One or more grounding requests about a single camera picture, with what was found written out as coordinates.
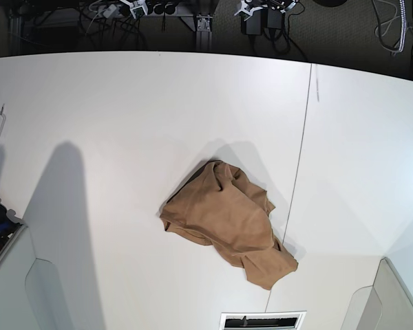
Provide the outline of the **white table vent grille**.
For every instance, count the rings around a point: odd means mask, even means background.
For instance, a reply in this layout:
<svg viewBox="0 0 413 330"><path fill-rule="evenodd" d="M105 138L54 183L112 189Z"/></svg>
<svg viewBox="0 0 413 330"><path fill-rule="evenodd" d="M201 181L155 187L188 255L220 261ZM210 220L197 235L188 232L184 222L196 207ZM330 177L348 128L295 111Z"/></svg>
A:
<svg viewBox="0 0 413 330"><path fill-rule="evenodd" d="M306 314L306 311L271 313L222 313L220 317L219 329L298 330L301 329Z"/></svg>

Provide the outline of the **grey left table panel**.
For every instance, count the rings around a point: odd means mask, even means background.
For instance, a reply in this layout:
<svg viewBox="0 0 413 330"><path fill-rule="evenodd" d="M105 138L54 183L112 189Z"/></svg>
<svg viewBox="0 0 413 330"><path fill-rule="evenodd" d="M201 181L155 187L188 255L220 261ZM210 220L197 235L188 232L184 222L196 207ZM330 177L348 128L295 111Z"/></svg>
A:
<svg viewBox="0 0 413 330"><path fill-rule="evenodd" d="M105 329L91 258L44 247L22 227L0 252L0 329Z"/></svg>

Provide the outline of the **tan brown t-shirt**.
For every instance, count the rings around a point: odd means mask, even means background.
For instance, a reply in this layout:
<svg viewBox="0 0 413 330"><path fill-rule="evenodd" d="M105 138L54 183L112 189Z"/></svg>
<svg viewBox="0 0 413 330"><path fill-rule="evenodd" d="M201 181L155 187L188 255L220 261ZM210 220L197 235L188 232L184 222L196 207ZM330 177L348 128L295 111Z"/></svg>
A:
<svg viewBox="0 0 413 330"><path fill-rule="evenodd" d="M165 231L213 246L248 282L270 290L298 262L275 236L267 191L221 160L200 168L163 206Z"/></svg>

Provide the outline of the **aluminium frame post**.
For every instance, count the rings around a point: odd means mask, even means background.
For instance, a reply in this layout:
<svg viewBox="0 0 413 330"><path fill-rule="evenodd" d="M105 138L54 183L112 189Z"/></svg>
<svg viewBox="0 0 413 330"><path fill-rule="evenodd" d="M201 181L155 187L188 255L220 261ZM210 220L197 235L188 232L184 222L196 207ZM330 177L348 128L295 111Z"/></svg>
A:
<svg viewBox="0 0 413 330"><path fill-rule="evenodd" d="M211 15L197 16L195 18L195 42L198 52L210 52L212 45L212 20Z"/></svg>

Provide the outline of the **black power adapter brick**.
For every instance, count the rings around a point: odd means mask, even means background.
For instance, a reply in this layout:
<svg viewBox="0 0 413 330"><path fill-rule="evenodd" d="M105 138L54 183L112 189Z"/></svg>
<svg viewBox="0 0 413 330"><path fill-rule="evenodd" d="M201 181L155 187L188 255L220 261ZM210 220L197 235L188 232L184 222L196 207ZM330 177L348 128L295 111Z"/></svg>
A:
<svg viewBox="0 0 413 330"><path fill-rule="evenodd" d="M262 10L243 12L241 16L241 32L247 36L260 36L262 34Z"/></svg>

